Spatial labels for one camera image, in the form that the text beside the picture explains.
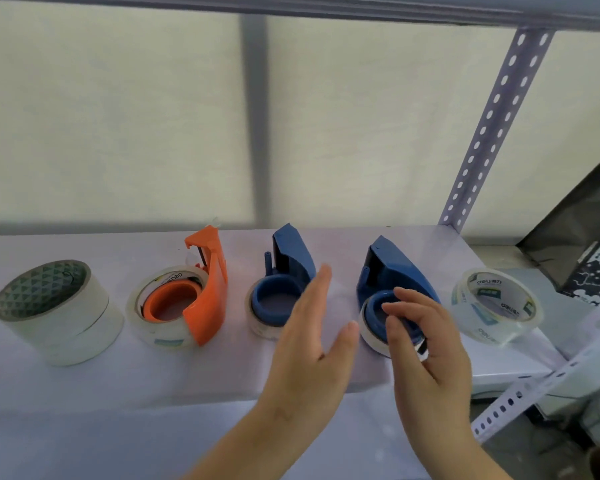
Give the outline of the loose clear tape roll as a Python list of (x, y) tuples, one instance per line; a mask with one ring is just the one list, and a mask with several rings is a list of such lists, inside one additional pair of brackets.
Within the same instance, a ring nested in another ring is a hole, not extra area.
[(475, 340), (503, 347), (544, 321), (540, 300), (522, 282), (496, 269), (475, 268), (456, 282), (450, 312)]

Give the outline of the clear tape roll blue hub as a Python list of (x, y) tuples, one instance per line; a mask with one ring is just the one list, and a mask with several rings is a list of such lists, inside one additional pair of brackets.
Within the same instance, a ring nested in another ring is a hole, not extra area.
[[(366, 343), (366, 345), (368, 345), (368, 347), (371, 348), (371, 350), (389, 359), (391, 358), (391, 354), (388, 342), (375, 334), (367, 319), (368, 316), (377, 318), (377, 314), (373, 308), (375, 302), (377, 302), (377, 300), (373, 300), (372, 298), (368, 298), (365, 302), (363, 302), (360, 314), (358, 316), (360, 335), (363, 341)], [(411, 341), (419, 361), (424, 361), (424, 359), (426, 359), (429, 354), (427, 339), (424, 338), (424, 336), (422, 336), (422, 338), (411, 339)]]
[(246, 297), (245, 297), (245, 310), (246, 310), (246, 322), (249, 329), (261, 339), (277, 341), (279, 340), (284, 325), (270, 325), (262, 322), (254, 313), (251, 300), (256, 288), (256, 282), (254, 282)]

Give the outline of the clear tape roll orange hub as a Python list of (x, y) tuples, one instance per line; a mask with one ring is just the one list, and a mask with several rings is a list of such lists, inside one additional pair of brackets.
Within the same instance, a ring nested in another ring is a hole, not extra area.
[(192, 284), (201, 294), (208, 282), (208, 272), (195, 266), (173, 266), (144, 277), (130, 293), (125, 318), (132, 331), (145, 343), (163, 349), (199, 348), (183, 314), (167, 321), (150, 321), (145, 317), (146, 303), (152, 292), (172, 283)]

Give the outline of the grey shelf beam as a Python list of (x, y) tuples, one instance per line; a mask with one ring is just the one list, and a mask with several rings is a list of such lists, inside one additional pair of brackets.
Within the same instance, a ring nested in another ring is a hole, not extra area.
[(600, 32), (600, 0), (18, 0), (344, 20)]

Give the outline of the orange tape dispenser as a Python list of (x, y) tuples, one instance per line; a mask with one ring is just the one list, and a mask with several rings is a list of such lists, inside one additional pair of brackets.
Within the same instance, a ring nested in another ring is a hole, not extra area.
[(167, 321), (183, 314), (200, 347), (221, 329), (226, 314), (228, 272), (217, 227), (208, 225), (185, 239), (187, 249), (197, 248), (201, 262), (193, 266), (208, 272), (201, 294), (184, 281), (169, 283), (151, 293), (144, 311), (150, 321)]

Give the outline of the black printed bag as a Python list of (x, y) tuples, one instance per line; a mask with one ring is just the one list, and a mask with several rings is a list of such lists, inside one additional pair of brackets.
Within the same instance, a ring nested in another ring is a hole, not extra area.
[(600, 305), (600, 163), (516, 247), (557, 292)]

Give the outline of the grey perforated shelf upright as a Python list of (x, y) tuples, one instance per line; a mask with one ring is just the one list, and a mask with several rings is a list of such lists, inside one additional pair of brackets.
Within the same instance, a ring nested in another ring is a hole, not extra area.
[(438, 224), (460, 234), (544, 60), (555, 29), (515, 31)]

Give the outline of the white tape roll green core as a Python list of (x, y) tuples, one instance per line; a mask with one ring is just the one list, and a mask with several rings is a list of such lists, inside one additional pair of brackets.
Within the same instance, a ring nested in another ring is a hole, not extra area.
[(0, 291), (0, 321), (34, 347), (58, 345), (102, 316), (109, 295), (80, 260), (34, 267)]

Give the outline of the person's right hand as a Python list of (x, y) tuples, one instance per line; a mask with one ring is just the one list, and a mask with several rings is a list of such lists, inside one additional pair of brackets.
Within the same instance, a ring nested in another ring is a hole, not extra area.
[(384, 304), (387, 315), (416, 323), (429, 354), (419, 371), (394, 380), (403, 427), (434, 422), (470, 423), (471, 362), (449, 312), (435, 300), (410, 289), (394, 289), (399, 301)]

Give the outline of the person's left forearm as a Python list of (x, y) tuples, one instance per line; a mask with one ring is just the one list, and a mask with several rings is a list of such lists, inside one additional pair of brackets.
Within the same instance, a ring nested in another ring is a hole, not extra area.
[(299, 409), (258, 402), (181, 480), (281, 480), (338, 405)]

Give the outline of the white perforated angle bar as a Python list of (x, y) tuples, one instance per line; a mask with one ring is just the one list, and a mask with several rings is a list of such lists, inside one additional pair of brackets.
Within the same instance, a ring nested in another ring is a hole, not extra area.
[(472, 434), (483, 444), (512, 420), (561, 385), (600, 353), (600, 308), (583, 321), (589, 341), (565, 364), (543, 379), (521, 379), (504, 391), (472, 421)]

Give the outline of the blue tape dispenser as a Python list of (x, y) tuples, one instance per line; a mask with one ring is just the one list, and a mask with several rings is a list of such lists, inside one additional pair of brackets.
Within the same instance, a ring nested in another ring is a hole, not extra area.
[(373, 306), (377, 318), (368, 316), (367, 319), (375, 334), (386, 341), (387, 314), (383, 305), (399, 301), (394, 293), (397, 287), (416, 290), (440, 302), (436, 291), (419, 268), (391, 240), (381, 235), (368, 248), (356, 294), (360, 310), (368, 298), (377, 300)]
[(286, 325), (297, 300), (316, 275), (312, 256), (300, 233), (286, 224), (272, 234), (272, 251), (264, 254), (265, 275), (256, 282), (253, 311), (264, 323)]

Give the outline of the person's right forearm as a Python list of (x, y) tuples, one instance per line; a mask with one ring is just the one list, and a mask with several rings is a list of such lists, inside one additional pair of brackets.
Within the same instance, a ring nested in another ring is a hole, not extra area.
[(474, 438), (468, 421), (412, 425), (406, 434), (431, 480), (513, 480)]

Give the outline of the person's left hand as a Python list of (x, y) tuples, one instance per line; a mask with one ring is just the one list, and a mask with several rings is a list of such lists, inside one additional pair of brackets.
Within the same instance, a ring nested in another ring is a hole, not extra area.
[(350, 380), (333, 380), (325, 370), (322, 320), (332, 278), (321, 265), (297, 300), (277, 342), (271, 369), (259, 402), (299, 409), (341, 403)]

